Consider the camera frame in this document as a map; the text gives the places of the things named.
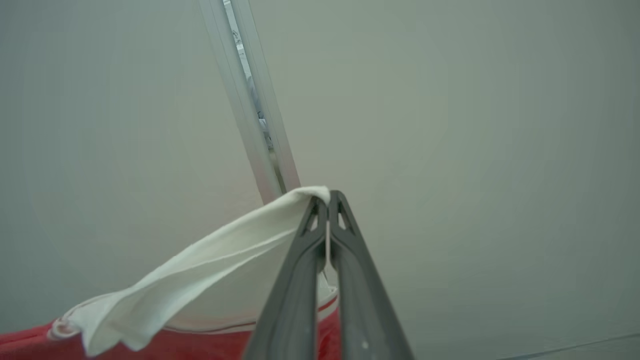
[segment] red and white garment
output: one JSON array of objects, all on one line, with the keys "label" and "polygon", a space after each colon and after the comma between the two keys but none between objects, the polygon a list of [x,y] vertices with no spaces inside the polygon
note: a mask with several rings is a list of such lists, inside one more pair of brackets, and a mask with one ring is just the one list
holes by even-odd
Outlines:
[{"label": "red and white garment", "polygon": [[[299,188],[192,244],[135,285],[0,335],[0,359],[240,359],[311,196]],[[317,280],[320,359],[338,359],[337,289]]]}]

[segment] white fabric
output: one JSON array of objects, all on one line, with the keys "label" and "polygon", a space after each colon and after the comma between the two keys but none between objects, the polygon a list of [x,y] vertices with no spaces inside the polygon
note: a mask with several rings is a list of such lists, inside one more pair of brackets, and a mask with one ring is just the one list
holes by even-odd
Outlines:
[{"label": "white fabric", "polygon": [[[74,307],[55,322],[51,337],[82,332],[86,354],[96,356],[119,341],[140,350],[165,324],[211,331],[256,321],[314,195],[330,200],[323,186],[295,189],[192,244],[130,288]],[[335,296],[324,276],[318,283],[319,304]]]}]

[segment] white cloth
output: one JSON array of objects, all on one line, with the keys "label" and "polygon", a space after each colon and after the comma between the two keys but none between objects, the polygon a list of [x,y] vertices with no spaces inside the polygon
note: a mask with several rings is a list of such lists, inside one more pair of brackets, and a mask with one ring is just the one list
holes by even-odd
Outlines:
[{"label": "white cloth", "polygon": [[[96,356],[119,341],[140,350],[165,325],[212,331],[256,321],[311,196],[330,200],[323,186],[295,189],[192,244],[130,288],[79,304],[50,336],[82,332],[86,354]],[[319,304],[336,296],[324,276],[318,284]]]}]

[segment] red cloth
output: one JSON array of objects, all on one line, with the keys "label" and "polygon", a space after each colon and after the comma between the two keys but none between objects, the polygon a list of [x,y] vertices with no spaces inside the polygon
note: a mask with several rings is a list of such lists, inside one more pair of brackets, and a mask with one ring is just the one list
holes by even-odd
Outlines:
[{"label": "red cloth", "polygon": [[[87,359],[81,336],[65,340],[50,340],[51,324],[11,334],[0,334],[0,359]],[[187,334],[162,330],[144,349],[134,352],[119,343],[97,360],[236,360],[242,358],[250,331],[229,334]],[[340,359],[340,322],[338,311],[318,325],[318,359]]]}]

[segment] red fabric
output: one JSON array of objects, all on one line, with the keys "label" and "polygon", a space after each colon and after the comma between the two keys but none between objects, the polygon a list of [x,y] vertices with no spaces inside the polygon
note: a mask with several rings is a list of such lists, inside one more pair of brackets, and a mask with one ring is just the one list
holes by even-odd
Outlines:
[{"label": "red fabric", "polygon": [[[50,340],[51,324],[11,334],[0,334],[0,359],[87,359],[80,335],[66,340]],[[186,334],[162,330],[151,343],[134,352],[119,343],[97,360],[236,360],[242,358],[251,332],[230,334]],[[334,311],[318,325],[319,360],[340,359],[340,322]]]}]

